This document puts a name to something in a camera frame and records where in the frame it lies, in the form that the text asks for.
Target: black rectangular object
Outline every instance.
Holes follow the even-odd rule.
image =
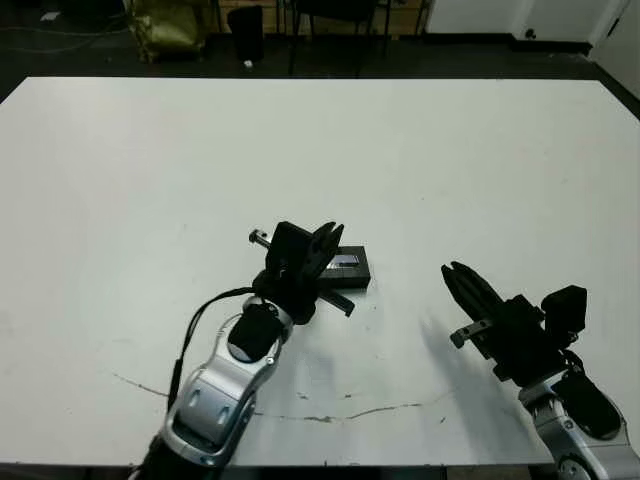
[[[364,247],[339,247],[318,278],[321,288],[366,289],[371,280]]]

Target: dark floor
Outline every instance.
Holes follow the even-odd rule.
[[[138,60],[123,18],[73,18],[64,14],[53,22],[40,17],[48,9],[0,6],[0,101],[26,76],[145,76],[210,78],[288,78],[290,41],[265,39],[264,60],[248,71],[236,59],[232,39],[213,36],[202,58],[145,64]],[[120,31],[97,37],[56,35],[59,32]],[[546,46],[531,51],[513,48],[507,37],[478,37],[443,43],[441,36],[389,41],[386,55],[378,37],[366,50],[361,78],[553,78],[600,80],[640,118],[640,101],[580,53]],[[294,77],[353,78],[353,60],[362,39],[318,37],[301,42]]]

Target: chair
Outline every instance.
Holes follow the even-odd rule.
[[[292,0],[293,4],[293,46],[289,57],[289,75],[293,75],[296,50],[298,45],[298,31],[300,29],[300,17],[309,15],[311,35],[314,34],[314,17],[330,18],[353,22],[355,33],[361,23],[366,22],[366,41],[369,43],[371,22],[376,9],[377,0]],[[361,61],[357,62],[356,76],[360,74]]]

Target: crack on table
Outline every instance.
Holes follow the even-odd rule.
[[[158,390],[154,390],[153,388],[149,388],[145,385],[142,385],[141,383],[138,382],[134,382],[133,380],[130,380],[126,377],[123,377],[122,375],[118,375],[117,373],[112,373],[112,375],[114,377],[116,377],[118,380],[122,380],[125,383],[128,383],[129,385],[133,385],[134,387],[138,387],[141,390],[144,390],[145,392],[149,392],[149,393],[153,393],[154,395],[159,395],[161,397],[168,397],[168,395],[166,393],[163,392],[159,392]]]
[[[445,392],[442,395],[439,395],[438,397],[436,397],[433,400],[430,400],[428,402],[423,402],[423,403],[403,403],[403,404],[400,404],[400,405],[389,405],[389,406],[386,406],[386,407],[371,408],[369,410],[363,410],[362,412],[354,413],[353,415],[349,415],[347,417],[332,417],[332,416],[328,416],[328,415],[324,416],[324,417],[318,417],[318,416],[290,417],[288,415],[269,415],[268,413],[265,413],[265,412],[255,412],[254,415],[256,415],[258,417],[277,418],[279,420],[293,420],[293,421],[302,421],[302,422],[320,422],[320,423],[348,422],[348,421],[355,420],[355,419],[360,418],[360,417],[364,417],[366,415],[372,415],[374,413],[386,412],[386,411],[391,411],[391,410],[400,410],[400,409],[404,409],[404,408],[426,407],[426,406],[433,405],[434,403],[439,402],[440,400],[442,400],[443,398],[451,395],[452,393],[453,393],[453,390],[450,390],[450,391]]]

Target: black cable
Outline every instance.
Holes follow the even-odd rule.
[[[205,312],[209,305],[218,300],[222,300],[223,298],[237,297],[240,295],[246,295],[247,293],[254,293],[252,287],[242,287],[242,288],[234,288],[233,290],[229,290],[226,292],[222,292],[220,295],[213,297],[211,300],[207,300],[203,303],[196,313],[191,317],[191,321],[189,322],[189,326],[187,327],[187,331],[184,335],[184,342],[182,343],[182,350],[180,352],[180,357],[176,360],[173,365],[173,374],[171,375],[171,386],[169,387],[169,395],[167,399],[167,410],[171,408],[173,402],[175,402],[176,397],[178,396],[178,389],[180,388],[180,377],[182,376],[182,363],[184,362],[184,355],[187,352],[187,348],[189,347],[189,343],[191,343],[191,338],[198,326],[198,322],[200,321],[200,317]]]

